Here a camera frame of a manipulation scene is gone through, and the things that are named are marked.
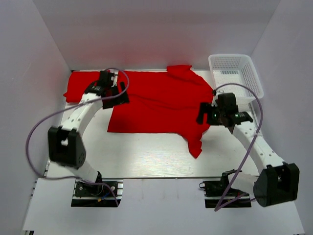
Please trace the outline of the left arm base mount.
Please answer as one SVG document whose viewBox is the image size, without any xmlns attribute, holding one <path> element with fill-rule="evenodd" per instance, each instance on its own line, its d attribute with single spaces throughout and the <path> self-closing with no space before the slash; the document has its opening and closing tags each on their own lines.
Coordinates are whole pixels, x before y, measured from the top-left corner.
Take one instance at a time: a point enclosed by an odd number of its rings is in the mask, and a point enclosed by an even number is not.
<svg viewBox="0 0 313 235">
<path fill-rule="evenodd" d="M 111 191 L 114 192 L 118 204 L 122 199 L 123 180 L 103 180 L 106 186 L 93 186 L 76 180 L 71 200 L 74 208 L 117 208 L 118 205 Z"/>
</svg>

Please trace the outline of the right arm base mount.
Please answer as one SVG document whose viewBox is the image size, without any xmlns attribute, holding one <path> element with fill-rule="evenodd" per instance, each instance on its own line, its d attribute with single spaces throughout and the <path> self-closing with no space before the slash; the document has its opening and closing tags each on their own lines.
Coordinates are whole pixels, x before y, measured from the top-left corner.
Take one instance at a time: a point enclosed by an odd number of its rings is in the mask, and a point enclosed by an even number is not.
<svg viewBox="0 0 313 235">
<path fill-rule="evenodd" d="M 205 208 L 214 209 L 226 187 L 221 183 L 221 181 L 208 180 L 202 181 L 199 184 L 199 188 L 204 192 Z M 241 194 L 243 194 L 242 191 L 230 188 L 224 197 L 222 204 L 240 196 Z M 243 197 L 226 205 L 225 208 L 251 208 L 250 195 L 245 193 Z"/>
</svg>

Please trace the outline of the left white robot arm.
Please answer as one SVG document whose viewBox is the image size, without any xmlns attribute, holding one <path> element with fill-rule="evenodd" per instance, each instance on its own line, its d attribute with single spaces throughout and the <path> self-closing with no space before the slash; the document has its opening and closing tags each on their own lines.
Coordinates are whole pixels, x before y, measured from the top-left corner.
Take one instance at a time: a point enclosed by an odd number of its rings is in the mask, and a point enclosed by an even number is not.
<svg viewBox="0 0 313 235">
<path fill-rule="evenodd" d="M 48 130 L 50 160 L 85 182 L 92 195 L 99 195 L 103 191 L 103 183 L 100 172 L 86 160 L 87 151 L 82 136 L 99 110 L 129 103 L 127 88 L 124 82 L 117 82 L 114 69 L 101 70 L 98 79 L 84 90 L 68 119 L 59 127 L 50 127 Z"/>
</svg>

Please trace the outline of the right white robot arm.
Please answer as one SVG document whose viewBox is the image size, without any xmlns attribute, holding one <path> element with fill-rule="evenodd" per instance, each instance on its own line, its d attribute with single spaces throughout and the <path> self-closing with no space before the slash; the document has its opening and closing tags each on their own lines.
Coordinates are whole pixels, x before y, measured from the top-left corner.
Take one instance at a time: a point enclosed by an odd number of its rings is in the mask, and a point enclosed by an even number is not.
<svg viewBox="0 0 313 235">
<path fill-rule="evenodd" d="M 204 181 L 199 187 L 205 190 L 207 197 L 230 195 L 236 198 L 241 193 L 250 194 L 262 207 L 297 199 L 298 166 L 287 163 L 272 150 L 258 132 L 252 117 L 239 111 L 235 94 L 219 94 L 213 103 L 202 102 L 196 122 L 227 128 L 247 150 L 259 173 L 252 176 L 233 169 L 222 173 L 218 181 Z"/>
</svg>

